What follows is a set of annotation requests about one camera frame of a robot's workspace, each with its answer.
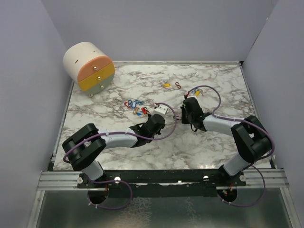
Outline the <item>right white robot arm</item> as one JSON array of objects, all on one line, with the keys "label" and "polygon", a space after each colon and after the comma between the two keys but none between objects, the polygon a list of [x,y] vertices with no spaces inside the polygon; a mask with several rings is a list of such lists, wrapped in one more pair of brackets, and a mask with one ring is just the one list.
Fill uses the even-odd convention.
[{"label": "right white robot arm", "polygon": [[204,113],[195,97],[186,98],[181,105],[181,121],[192,131],[218,132],[234,138],[237,154],[218,169],[218,180],[228,186],[235,176],[272,152],[274,143],[260,121],[253,115],[245,119],[232,119]]}]

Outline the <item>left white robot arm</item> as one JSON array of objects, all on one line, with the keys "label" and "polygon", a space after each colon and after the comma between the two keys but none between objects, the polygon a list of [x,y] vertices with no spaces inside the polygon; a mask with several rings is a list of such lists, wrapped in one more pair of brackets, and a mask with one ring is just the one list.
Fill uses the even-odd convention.
[{"label": "left white robot arm", "polygon": [[154,114],[143,124],[137,124],[120,132],[102,132],[93,123],[70,136],[62,144],[65,151],[64,162],[70,163],[74,171],[82,171],[92,186],[104,184],[105,172],[97,162],[97,156],[105,149],[127,147],[136,148],[150,143],[165,127],[165,119]]}]

